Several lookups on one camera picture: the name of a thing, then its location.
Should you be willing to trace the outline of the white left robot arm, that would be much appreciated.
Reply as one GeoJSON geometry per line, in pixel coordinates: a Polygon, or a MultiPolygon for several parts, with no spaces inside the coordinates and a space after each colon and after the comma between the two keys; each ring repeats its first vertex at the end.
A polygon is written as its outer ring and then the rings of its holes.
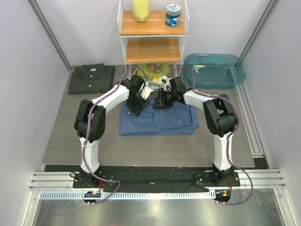
{"type": "Polygon", "coordinates": [[[104,134],[106,114],[122,102],[137,116],[149,103],[152,88],[139,76],[130,80],[120,80],[110,91],[93,100],[84,99],[79,105],[74,128],[79,137],[82,149],[82,160],[79,173],[70,173],[74,179],[74,188],[97,187],[100,182],[111,181],[101,178],[98,161],[99,141],[104,134]]]}

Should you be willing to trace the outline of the blue plaid long sleeve shirt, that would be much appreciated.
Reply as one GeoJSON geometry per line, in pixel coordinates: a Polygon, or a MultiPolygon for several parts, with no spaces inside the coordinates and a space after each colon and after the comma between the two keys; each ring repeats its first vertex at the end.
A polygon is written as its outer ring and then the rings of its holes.
{"type": "Polygon", "coordinates": [[[154,109],[156,99],[137,116],[126,103],[121,106],[120,134],[122,136],[192,135],[199,127],[197,108],[174,102],[172,107],[154,109]]]}

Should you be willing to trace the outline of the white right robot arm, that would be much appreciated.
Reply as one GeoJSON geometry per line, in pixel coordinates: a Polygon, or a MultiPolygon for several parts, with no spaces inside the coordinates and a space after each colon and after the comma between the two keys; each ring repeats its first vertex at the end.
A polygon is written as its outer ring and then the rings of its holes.
{"type": "Polygon", "coordinates": [[[154,107],[168,108],[173,106],[174,102],[195,106],[204,111],[207,128],[214,136],[212,180],[218,186],[225,185],[234,175],[232,138],[239,123],[228,96],[201,93],[187,88],[180,77],[164,77],[154,107]]]}

